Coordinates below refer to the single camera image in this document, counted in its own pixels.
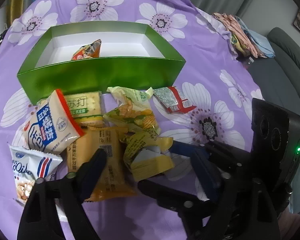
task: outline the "open cardboard box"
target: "open cardboard box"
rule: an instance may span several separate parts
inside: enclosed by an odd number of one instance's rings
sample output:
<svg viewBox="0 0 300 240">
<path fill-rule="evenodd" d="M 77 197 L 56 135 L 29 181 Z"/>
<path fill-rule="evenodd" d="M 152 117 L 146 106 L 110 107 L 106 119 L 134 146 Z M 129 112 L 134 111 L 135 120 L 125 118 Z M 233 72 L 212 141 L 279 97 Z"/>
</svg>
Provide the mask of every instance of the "open cardboard box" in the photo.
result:
<svg viewBox="0 0 300 240">
<path fill-rule="evenodd" d="M 71 61 L 81 47 L 101 39 L 99 58 Z M 171 86 L 184 58 L 150 26 L 91 21 L 57 25 L 35 44 L 18 79 L 36 104 L 59 88 L 67 94 L 122 86 L 137 90 Z"/>
</svg>

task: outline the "folded clothes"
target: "folded clothes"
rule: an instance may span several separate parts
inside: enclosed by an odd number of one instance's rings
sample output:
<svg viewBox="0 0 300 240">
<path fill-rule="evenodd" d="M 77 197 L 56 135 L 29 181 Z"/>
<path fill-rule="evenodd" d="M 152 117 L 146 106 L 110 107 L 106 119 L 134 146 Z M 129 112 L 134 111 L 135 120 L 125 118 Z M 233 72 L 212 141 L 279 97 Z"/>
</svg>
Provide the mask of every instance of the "folded clothes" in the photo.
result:
<svg viewBox="0 0 300 240">
<path fill-rule="evenodd" d="M 217 20 L 221 21 L 229 31 L 231 31 L 234 35 L 236 35 L 242 49 L 247 51 L 247 53 L 245 53 L 244 56 L 245 55 L 247 56 L 247 54 L 249 55 L 250 52 L 255 58 L 257 58 L 258 56 L 262 57 L 262 54 L 258 54 L 254 45 L 251 43 L 251 41 L 248 39 L 246 34 L 241 29 L 240 24 L 232 15 L 227 15 L 225 13 L 224 14 L 213 13 L 213 16 Z"/>
<path fill-rule="evenodd" d="M 265 36 L 260 35 L 259 33 L 256 33 L 252 30 L 249 30 L 246 24 L 238 17 L 235 16 L 235 19 L 238 21 L 238 23 L 241 26 L 241 29 L 243 32 L 250 38 L 252 43 L 255 43 L 258 49 L 266 56 L 266 57 L 274 57 L 275 52 L 273 48 L 271 47 L 268 39 Z"/>
<path fill-rule="evenodd" d="M 242 53 L 242 55 L 243 55 L 244 57 L 247 57 L 247 56 L 250 55 L 250 52 L 243 48 L 244 45 L 241 46 L 240 42 L 238 41 L 237 36 L 236 36 L 234 33 L 231 34 L 231 44 L 232 44 L 237 50 L 239 50 L 239 51 Z"/>
</svg>

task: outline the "orange snack wrapper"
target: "orange snack wrapper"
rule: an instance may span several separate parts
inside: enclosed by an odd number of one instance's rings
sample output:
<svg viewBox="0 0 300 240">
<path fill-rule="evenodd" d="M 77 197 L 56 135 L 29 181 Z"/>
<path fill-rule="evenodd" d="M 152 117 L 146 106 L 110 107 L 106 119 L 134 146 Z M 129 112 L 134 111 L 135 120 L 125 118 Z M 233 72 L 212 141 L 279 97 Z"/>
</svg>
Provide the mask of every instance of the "orange snack wrapper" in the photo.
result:
<svg viewBox="0 0 300 240">
<path fill-rule="evenodd" d="M 84 129 L 85 135 L 67 148 L 69 171 L 77 171 L 88 162 L 98 148 L 107 153 L 107 164 L 101 173 L 96 187 L 86 201 L 101 201 L 114 197 L 135 196 L 123 172 L 123 150 L 119 136 L 128 132 L 127 128 L 106 127 Z"/>
<path fill-rule="evenodd" d="M 96 40 L 92 44 L 81 47 L 76 53 L 74 53 L 71 60 L 99 57 L 100 48 L 101 40 Z"/>
</svg>

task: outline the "snack bag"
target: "snack bag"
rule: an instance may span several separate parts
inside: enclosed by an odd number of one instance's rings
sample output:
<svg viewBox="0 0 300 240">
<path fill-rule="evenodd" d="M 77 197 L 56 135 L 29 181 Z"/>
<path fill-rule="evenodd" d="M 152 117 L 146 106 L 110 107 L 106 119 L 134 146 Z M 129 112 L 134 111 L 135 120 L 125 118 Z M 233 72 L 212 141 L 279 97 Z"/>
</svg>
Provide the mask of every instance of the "snack bag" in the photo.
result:
<svg viewBox="0 0 300 240">
<path fill-rule="evenodd" d="M 60 154 L 83 134 L 60 89 L 52 92 L 24 127 L 30 149 L 54 154 Z"/>
<path fill-rule="evenodd" d="M 19 146 L 10 146 L 10 151 L 17 200 L 25 204 L 37 178 L 45 178 L 46 181 L 53 180 L 62 158 Z"/>
<path fill-rule="evenodd" d="M 64 96 L 72 117 L 80 126 L 104 127 L 101 110 L 101 92 L 89 92 Z"/>
<path fill-rule="evenodd" d="M 123 87 L 108 87 L 119 107 L 104 114 L 103 118 L 117 126 L 127 127 L 130 132 L 154 128 L 157 134 L 161 129 L 151 110 L 149 99 L 153 89 L 146 92 Z"/>
<path fill-rule="evenodd" d="M 153 90 L 154 96 L 169 112 L 188 113 L 196 108 L 177 87 L 165 87 Z"/>
<path fill-rule="evenodd" d="M 155 130 L 149 128 L 131 137 L 121 137 L 121 141 L 127 143 L 123 161 L 135 181 L 150 178 L 174 167 L 172 159 L 161 154 L 172 146 L 173 138 L 157 136 Z"/>
<path fill-rule="evenodd" d="M 90 45 L 82 46 L 76 53 L 74 53 L 71 60 L 99 57 L 100 48 L 101 40 L 96 40 Z"/>
<path fill-rule="evenodd" d="M 134 196 L 136 193 L 128 185 L 123 173 L 123 151 L 119 134 L 127 133 L 127 128 L 106 127 L 85 129 L 86 134 L 74 141 L 67 148 L 69 171 L 77 171 L 88 162 L 98 148 L 107 153 L 107 164 L 101 173 L 98 183 L 87 201 L 101 201 L 114 197 Z"/>
</svg>

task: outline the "bed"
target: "bed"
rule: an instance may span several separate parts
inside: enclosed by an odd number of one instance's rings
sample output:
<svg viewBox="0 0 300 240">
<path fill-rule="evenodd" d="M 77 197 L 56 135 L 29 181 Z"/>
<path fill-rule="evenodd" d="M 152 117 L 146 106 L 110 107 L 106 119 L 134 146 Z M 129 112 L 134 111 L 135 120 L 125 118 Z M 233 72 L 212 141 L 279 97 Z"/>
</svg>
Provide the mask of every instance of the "bed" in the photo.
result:
<svg viewBox="0 0 300 240">
<path fill-rule="evenodd" d="M 197 108 L 188 114 L 168 114 L 152 98 L 161 136 L 197 145 L 214 139 L 251 149 L 251 100 L 262 98 L 260 89 L 236 60 L 229 32 L 189 0 L 36 0 L 13 22 L 0 47 L 0 229 L 7 239 L 16 239 L 22 214 L 22 206 L 14 200 L 8 144 L 24 145 L 21 129 L 36 110 L 16 74 L 49 27 L 88 20 L 149 24 L 186 59 L 174 85 Z M 110 94 L 103 99 L 106 111 L 116 107 Z M 189 159 L 165 154 L 173 158 L 175 168 L 154 180 L 205 200 Z M 66 163 L 62 163 L 57 178 L 66 173 Z M 101 239 L 186 239 L 177 213 L 158 207 L 146 196 L 84 203 L 83 207 Z M 73 239 L 68 223 L 61 225 L 66 238 Z"/>
</svg>

